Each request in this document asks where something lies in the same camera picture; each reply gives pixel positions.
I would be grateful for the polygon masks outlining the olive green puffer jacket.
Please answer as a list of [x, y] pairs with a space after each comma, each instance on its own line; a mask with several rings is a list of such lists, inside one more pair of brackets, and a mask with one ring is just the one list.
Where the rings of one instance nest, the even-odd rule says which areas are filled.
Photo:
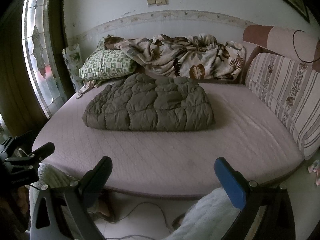
[[200, 131], [213, 124], [214, 112], [196, 81], [137, 73], [107, 85], [82, 120], [87, 127], [112, 131]]

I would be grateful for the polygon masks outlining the white fluffy right leg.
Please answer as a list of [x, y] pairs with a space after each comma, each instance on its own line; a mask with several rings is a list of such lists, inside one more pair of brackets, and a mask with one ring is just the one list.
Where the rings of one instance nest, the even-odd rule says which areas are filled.
[[221, 239], [239, 213], [224, 188], [214, 189], [185, 213], [180, 226], [166, 239]]

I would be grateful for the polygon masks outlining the pink bed mattress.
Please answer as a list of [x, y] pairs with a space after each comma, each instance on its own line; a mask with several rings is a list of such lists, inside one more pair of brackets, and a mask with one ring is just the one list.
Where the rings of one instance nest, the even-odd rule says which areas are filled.
[[52, 142], [46, 162], [81, 178], [103, 156], [113, 161], [108, 189], [143, 196], [200, 197], [219, 186], [214, 162], [224, 157], [247, 180], [269, 183], [293, 172], [303, 154], [284, 125], [246, 86], [204, 83], [215, 124], [197, 132], [104, 131], [82, 115], [100, 92], [70, 98], [46, 123], [33, 149]]

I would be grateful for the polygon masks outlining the pink item on floor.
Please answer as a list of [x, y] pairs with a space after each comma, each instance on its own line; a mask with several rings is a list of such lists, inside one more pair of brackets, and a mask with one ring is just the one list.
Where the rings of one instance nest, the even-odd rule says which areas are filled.
[[308, 167], [309, 173], [315, 173], [316, 174], [316, 180], [315, 184], [317, 186], [320, 185], [320, 162], [319, 160], [315, 160], [309, 167]]

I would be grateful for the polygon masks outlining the stained glass window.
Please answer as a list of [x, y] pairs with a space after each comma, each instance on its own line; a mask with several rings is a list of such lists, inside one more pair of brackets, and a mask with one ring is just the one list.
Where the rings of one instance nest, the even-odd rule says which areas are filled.
[[66, 101], [49, 33], [49, 0], [24, 0], [22, 47], [31, 86], [50, 119]]

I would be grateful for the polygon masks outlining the small beige cloth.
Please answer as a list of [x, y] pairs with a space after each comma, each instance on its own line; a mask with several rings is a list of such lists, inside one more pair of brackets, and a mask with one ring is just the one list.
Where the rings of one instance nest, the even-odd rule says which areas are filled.
[[76, 99], [81, 98], [86, 92], [94, 88], [96, 81], [85, 81], [84, 85], [77, 91], [76, 93]]

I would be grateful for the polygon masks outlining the floral fabric by window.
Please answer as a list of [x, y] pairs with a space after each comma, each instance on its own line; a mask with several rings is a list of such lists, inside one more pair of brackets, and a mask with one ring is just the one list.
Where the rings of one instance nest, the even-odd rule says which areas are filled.
[[62, 50], [62, 55], [68, 69], [73, 87], [77, 92], [82, 86], [83, 81], [79, 76], [79, 69], [83, 66], [80, 45], [74, 44]]

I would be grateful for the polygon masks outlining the green checkered pillow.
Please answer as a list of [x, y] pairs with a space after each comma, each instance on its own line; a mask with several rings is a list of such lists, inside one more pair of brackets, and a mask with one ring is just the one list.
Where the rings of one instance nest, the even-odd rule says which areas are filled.
[[102, 37], [97, 48], [85, 60], [79, 69], [79, 76], [84, 81], [108, 80], [127, 76], [136, 70], [136, 64], [121, 50], [106, 49], [105, 37]]

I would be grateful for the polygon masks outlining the striped floral cushion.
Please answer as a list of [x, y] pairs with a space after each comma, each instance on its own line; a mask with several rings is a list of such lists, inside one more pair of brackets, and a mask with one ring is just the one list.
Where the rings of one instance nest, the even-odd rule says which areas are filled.
[[319, 149], [319, 72], [288, 57], [260, 53], [249, 66], [245, 84], [310, 158]]

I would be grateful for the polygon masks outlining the leaf print blanket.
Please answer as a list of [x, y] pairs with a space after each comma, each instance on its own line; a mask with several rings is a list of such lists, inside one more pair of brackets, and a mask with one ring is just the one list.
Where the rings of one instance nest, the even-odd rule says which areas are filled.
[[147, 72], [193, 80], [233, 81], [245, 64], [246, 49], [237, 42], [217, 42], [210, 34], [169, 37], [161, 34], [124, 39], [109, 35], [106, 49], [122, 51]]

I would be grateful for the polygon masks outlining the brown beige headboard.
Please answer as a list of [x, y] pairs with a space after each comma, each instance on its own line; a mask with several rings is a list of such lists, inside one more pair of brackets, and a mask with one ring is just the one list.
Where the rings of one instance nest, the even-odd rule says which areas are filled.
[[239, 76], [244, 84], [250, 64], [259, 53], [271, 53], [305, 63], [319, 72], [319, 38], [302, 30], [266, 25], [249, 25], [243, 32], [246, 61]]

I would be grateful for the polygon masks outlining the wall switch plate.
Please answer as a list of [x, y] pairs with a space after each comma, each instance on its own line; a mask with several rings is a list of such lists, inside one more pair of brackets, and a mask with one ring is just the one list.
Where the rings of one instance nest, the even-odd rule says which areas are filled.
[[147, 0], [147, 5], [167, 5], [168, 0]]

